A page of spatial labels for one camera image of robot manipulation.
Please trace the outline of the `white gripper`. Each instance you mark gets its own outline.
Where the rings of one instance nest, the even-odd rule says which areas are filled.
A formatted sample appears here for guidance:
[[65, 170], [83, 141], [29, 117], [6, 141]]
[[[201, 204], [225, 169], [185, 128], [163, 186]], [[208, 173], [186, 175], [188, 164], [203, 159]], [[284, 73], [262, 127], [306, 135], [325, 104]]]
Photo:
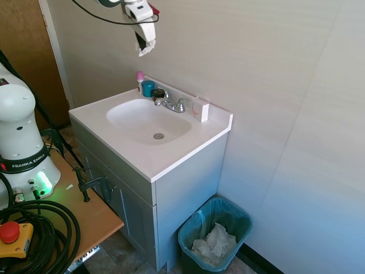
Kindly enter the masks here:
[[156, 39], [155, 24], [153, 22], [142, 22], [134, 25], [138, 48], [144, 50], [147, 43]]

